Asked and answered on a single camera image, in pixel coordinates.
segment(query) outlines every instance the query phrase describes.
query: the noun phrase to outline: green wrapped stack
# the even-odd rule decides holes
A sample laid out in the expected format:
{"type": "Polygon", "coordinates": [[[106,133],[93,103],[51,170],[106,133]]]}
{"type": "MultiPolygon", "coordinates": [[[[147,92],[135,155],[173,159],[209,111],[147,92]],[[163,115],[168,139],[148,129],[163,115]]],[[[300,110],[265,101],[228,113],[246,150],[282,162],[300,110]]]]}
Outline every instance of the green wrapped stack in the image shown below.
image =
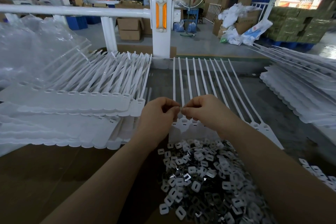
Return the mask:
{"type": "Polygon", "coordinates": [[[295,7],[274,7],[265,36],[281,42],[318,43],[330,27],[332,13],[295,7]]]}

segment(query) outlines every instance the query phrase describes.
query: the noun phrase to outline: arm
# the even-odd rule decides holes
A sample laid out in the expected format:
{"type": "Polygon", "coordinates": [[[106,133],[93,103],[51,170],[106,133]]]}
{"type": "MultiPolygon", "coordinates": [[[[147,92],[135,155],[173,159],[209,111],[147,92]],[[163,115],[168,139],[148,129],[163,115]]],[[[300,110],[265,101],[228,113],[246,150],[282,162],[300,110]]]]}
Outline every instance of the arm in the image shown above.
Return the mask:
{"type": "Polygon", "coordinates": [[[333,222],[336,194],[215,96],[196,97],[181,112],[230,141],[279,223],[333,222]]]}
{"type": "Polygon", "coordinates": [[[42,223],[116,223],[142,163],[166,137],[179,111],[173,100],[162,97],[150,101],[130,142],[42,223]]]}

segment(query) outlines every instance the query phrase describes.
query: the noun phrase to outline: forearm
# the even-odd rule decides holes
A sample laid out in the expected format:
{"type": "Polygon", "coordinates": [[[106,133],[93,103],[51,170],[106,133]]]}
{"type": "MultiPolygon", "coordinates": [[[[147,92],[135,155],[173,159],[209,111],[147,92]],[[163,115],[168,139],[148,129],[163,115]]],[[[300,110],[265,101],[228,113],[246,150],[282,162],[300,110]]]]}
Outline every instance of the forearm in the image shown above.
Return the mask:
{"type": "Polygon", "coordinates": [[[279,223],[330,223],[336,207],[331,189],[249,125],[232,131],[227,139],[279,223]]]}
{"type": "Polygon", "coordinates": [[[137,173],[149,154],[141,140],[118,150],[42,223],[116,223],[137,173]]]}

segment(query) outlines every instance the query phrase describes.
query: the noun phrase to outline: orange reflector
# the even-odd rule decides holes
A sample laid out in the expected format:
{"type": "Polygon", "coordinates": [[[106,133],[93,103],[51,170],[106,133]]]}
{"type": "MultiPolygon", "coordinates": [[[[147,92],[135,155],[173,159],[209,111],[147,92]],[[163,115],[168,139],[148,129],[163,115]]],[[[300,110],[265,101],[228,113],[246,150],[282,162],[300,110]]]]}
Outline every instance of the orange reflector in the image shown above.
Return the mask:
{"type": "Polygon", "coordinates": [[[166,29],[167,28],[167,3],[163,5],[162,9],[162,26],[166,29]]]}
{"type": "Polygon", "coordinates": [[[159,24],[160,24],[159,21],[160,21],[160,19],[159,19],[159,4],[156,3],[156,28],[159,27],[159,24]]]}

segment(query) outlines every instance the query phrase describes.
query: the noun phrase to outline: person's left hand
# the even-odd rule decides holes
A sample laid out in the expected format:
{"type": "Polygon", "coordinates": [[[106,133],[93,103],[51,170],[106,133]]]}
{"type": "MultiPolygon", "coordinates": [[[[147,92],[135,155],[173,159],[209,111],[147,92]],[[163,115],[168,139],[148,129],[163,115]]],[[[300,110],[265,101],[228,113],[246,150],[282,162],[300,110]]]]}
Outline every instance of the person's left hand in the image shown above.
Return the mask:
{"type": "Polygon", "coordinates": [[[180,104],[174,100],[160,97],[143,108],[134,140],[148,145],[154,150],[169,133],[169,129],[180,112],[180,104]]]}

